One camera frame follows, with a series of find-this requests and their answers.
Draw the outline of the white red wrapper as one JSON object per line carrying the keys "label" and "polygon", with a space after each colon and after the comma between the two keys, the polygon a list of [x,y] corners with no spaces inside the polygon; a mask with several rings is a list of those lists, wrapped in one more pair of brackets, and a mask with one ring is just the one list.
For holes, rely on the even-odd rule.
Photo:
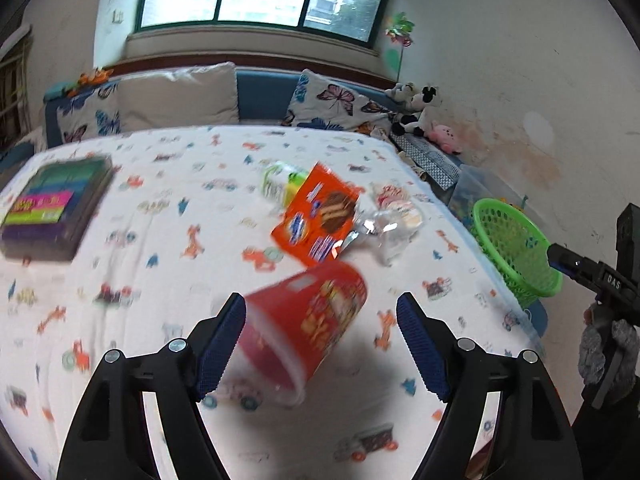
{"label": "white red wrapper", "polygon": [[390,183],[373,183],[373,196],[378,210],[395,211],[398,214],[408,214],[416,210],[410,200],[409,192],[402,186]]}

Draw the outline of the red instant noodle cup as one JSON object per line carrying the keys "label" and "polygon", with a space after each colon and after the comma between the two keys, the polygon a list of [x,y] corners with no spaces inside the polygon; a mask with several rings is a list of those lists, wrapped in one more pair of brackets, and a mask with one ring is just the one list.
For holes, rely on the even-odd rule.
{"label": "red instant noodle cup", "polygon": [[367,301],[367,284],[350,264],[321,263],[245,297],[238,376],[262,396],[301,404],[306,385]]}

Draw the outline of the patterned grey cloth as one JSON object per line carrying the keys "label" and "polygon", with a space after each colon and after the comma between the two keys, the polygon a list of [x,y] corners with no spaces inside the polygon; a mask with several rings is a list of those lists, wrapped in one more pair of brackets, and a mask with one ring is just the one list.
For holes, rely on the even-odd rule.
{"label": "patterned grey cloth", "polygon": [[461,174],[454,159],[425,139],[391,134],[392,141],[405,152],[444,192],[453,188]]}

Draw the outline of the cow plush toy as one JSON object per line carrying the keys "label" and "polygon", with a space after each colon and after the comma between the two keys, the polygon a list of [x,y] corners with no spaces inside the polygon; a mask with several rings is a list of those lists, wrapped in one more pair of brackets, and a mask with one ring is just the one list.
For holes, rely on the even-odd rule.
{"label": "cow plush toy", "polygon": [[393,88],[384,91],[385,95],[399,106],[399,112],[392,122],[392,133],[403,136],[411,133],[424,138],[430,128],[428,114],[432,108],[442,104],[442,95],[437,86],[418,88],[412,82],[395,84]]}

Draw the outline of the beige cushion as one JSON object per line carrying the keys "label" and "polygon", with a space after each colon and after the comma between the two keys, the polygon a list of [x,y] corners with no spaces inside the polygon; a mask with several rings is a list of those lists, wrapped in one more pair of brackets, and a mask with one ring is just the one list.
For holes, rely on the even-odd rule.
{"label": "beige cushion", "polygon": [[117,93],[123,132],[240,121],[230,62],[131,74],[119,79]]}

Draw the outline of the orange snack bag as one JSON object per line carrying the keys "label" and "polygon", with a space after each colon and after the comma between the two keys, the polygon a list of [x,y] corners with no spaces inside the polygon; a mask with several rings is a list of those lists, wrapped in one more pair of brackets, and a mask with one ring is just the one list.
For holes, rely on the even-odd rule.
{"label": "orange snack bag", "polygon": [[352,232],[358,198],[352,186],[317,162],[271,237],[307,268],[333,261]]}

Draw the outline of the blue sofa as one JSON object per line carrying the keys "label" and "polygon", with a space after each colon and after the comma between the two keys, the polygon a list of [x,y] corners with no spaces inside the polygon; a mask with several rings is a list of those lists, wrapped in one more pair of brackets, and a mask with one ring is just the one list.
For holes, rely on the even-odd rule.
{"label": "blue sofa", "polygon": [[[240,122],[279,125],[288,108],[300,74],[282,72],[282,70],[278,72],[277,70],[258,70],[258,68],[237,68],[236,82],[238,83]],[[109,82],[118,83],[120,78],[112,78]],[[394,113],[399,110],[398,105],[390,100],[383,90],[363,86],[353,81],[331,78],[329,80],[381,102]],[[43,135],[47,148],[56,148],[64,143],[54,114],[58,104],[61,104],[65,98],[71,98],[71,96],[64,94],[61,84],[52,87],[50,94],[46,94],[44,97]],[[532,320],[534,329],[542,336],[548,328],[548,314],[544,310],[544,306],[537,300],[525,311]]]}

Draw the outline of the left butterfly pillow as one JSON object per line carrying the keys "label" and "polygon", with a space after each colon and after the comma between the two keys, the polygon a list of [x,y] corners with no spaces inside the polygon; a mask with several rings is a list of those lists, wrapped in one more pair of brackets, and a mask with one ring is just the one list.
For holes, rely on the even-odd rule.
{"label": "left butterfly pillow", "polygon": [[54,114],[64,143],[77,143],[122,132],[118,83],[108,82],[65,98]]}

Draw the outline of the pinwheel toy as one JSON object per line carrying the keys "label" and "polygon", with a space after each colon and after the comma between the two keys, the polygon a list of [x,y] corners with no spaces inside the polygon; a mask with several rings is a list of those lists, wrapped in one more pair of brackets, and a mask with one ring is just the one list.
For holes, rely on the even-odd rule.
{"label": "pinwheel toy", "polygon": [[413,44],[412,33],[416,24],[408,18],[406,12],[401,11],[391,15],[386,23],[385,36],[394,45],[387,50],[385,59],[388,67],[395,72],[395,79],[399,81],[405,50]]}

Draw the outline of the clear plastic storage bin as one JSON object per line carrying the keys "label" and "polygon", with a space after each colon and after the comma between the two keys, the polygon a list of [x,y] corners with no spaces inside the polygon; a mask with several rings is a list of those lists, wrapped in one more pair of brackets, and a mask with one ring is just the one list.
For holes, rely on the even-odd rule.
{"label": "clear plastic storage bin", "polygon": [[526,195],[518,195],[510,185],[489,170],[461,165],[459,180],[452,191],[448,208],[468,230],[473,226],[473,206],[482,198],[495,198],[507,203],[523,211],[538,228],[544,227],[544,220],[529,206]]}

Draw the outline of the butterfly print pillow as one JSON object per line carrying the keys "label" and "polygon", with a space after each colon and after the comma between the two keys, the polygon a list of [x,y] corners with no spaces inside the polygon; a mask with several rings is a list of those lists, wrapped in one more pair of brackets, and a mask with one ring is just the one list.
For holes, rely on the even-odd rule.
{"label": "butterfly print pillow", "polygon": [[300,74],[282,125],[351,131],[370,136],[387,134],[395,115],[381,102],[338,84],[311,70]]}

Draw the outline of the green plastic mesh basket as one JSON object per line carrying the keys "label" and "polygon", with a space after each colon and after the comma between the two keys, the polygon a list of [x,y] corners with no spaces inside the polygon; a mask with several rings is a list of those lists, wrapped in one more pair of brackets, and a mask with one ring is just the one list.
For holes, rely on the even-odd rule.
{"label": "green plastic mesh basket", "polygon": [[481,198],[472,220],[472,235],[523,309],[561,290],[562,275],[548,263],[550,242],[526,214],[501,200]]}

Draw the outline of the colourful book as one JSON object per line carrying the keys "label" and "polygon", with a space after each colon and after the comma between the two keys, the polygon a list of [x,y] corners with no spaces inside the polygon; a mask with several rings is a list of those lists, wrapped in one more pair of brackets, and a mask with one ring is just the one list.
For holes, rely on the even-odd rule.
{"label": "colourful book", "polygon": [[13,260],[72,261],[114,174],[108,156],[42,166],[2,218],[2,255]]}

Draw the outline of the pink plush toy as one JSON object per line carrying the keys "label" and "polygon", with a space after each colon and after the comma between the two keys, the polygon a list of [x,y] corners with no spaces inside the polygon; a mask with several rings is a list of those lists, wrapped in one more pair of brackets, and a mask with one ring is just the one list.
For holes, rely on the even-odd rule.
{"label": "pink plush toy", "polygon": [[448,155],[460,155],[461,148],[459,140],[454,133],[454,129],[433,122],[430,131],[426,134],[427,140],[439,147],[441,151]]}

